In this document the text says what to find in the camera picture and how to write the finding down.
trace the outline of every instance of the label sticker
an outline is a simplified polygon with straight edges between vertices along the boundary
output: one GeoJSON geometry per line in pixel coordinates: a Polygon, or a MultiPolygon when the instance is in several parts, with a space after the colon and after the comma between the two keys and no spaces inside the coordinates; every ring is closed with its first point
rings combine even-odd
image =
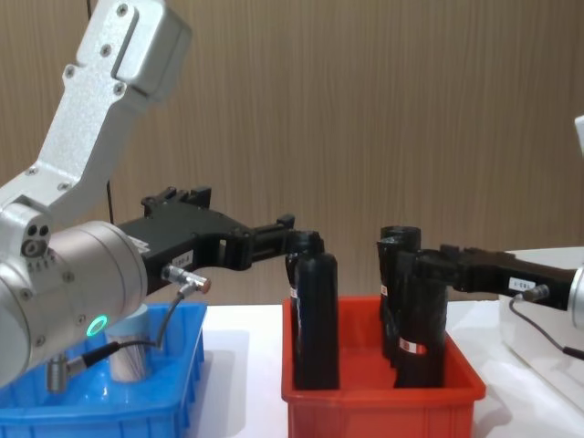
{"type": "Polygon", "coordinates": [[[148,245],[148,242],[143,242],[140,239],[137,239],[136,237],[132,237],[131,235],[129,235],[128,237],[130,238],[134,246],[136,246],[136,249],[140,254],[148,253],[150,251],[150,246],[148,245]]]}
{"type": "Polygon", "coordinates": [[[193,250],[187,251],[184,254],[175,257],[172,260],[172,264],[178,267],[185,267],[190,265],[193,262],[193,250]]]}
{"type": "Polygon", "coordinates": [[[403,338],[400,338],[400,348],[411,354],[426,354],[428,349],[422,344],[416,344],[403,338]]]}
{"type": "Polygon", "coordinates": [[[529,289],[533,289],[536,284],[533,281],[522,280],[521,278],[509,278],[509,289],[516,290],[518,292],[524,292],[529,289]]]}

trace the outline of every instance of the red plastic bin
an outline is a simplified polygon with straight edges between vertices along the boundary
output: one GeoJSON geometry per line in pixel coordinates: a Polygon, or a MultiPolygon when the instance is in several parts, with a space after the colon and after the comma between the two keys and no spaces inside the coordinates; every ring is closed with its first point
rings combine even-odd
{"type": "Polygon", "coordinates": [[[284,302],[282,398],[288,438],[468,438],[485,384],[450,337],[444,387],[393,389],[395,370],[381,355],[377,297],[339,299],[340,389],[294,388],[290,301],[284,302]]]}

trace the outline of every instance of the black bottle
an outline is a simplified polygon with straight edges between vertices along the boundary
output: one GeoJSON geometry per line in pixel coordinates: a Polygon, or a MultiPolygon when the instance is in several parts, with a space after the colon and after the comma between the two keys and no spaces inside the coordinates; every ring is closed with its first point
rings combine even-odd
{"type": "MultiPolygon", "coordinates": [[[[437,253],[420,251],[415,257],[437,253]]],[[[395,388],[443,386],[446,341],[446,285],[413,275],[404,277],[395,388]]]]}
{"type": "Polygon", "coordinates": [[[296,256],[287,257],[297,291],[294,383],[299,390],[334,390],[339,387],[337,260],[324,252],[318,233],[295,232],[295,240],[297,246],[288,248],[296,256]]]}
{"type": "Polygon", "coordinates": [[[398,253],[414,253],[420,249],[422,230],[413,226],[381,228],[377,243],[381,272],[380,321],[383,356],[395,366],[399,341],[399,321],[402,305],[402,281],[397,275],[398,253]]]}

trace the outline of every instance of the green led ring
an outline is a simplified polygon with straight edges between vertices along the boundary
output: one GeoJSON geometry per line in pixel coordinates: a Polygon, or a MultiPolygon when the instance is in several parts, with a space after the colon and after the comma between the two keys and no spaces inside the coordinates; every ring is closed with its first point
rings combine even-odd
{"type": "Polygon", "coordinates": [[[108,325],[108,317],[105,315],[99,315],[91,324],[89,324],[87,335],[89,337],[95,336],[100,333],[108,325]]]}

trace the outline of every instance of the red label band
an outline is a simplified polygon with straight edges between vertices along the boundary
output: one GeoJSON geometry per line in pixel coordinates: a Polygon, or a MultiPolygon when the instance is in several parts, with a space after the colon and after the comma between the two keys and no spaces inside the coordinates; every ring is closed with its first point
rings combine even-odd
{"type": "Polygon", "coordinates": [[[400,348],[411,354],[426,354],[428,349],[422,344],[416,344],[415,342],[410,342],[408,340],[400,338],[400,348]]]}

